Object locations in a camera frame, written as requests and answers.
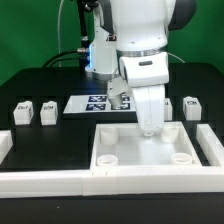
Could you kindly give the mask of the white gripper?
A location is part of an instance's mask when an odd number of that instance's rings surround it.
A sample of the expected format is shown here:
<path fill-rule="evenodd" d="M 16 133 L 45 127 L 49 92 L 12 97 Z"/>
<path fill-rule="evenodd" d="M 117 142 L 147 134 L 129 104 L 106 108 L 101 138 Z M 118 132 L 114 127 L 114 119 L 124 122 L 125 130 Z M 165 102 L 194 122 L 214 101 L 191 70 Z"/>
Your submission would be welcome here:
<path fill-rule="evenodd" d="M 131 87 L 121 76 L 109 80 L 107 96 L 115 108 L 123 103 L 122 94 L 134 99 L 138 125 L 145 137 L 152 137 L 164 126 L 165 86 Z"/>

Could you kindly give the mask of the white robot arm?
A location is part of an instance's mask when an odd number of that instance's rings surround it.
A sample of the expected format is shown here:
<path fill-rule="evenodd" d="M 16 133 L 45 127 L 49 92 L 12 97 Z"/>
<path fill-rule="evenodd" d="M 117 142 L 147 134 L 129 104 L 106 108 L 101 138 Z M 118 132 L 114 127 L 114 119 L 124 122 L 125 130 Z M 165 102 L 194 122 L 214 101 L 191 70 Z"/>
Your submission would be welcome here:
<path fill-rule="evenodd" d="M 108 82 L 113 107 L 122 104 L 124 93 L 133 96 L 146 136 L 164 125 L 168 33 L 185 27 L 196 7 L 197 0 L 84 1 L 84 8 L 94 13 L 95 31 L 86 72 Z"/>

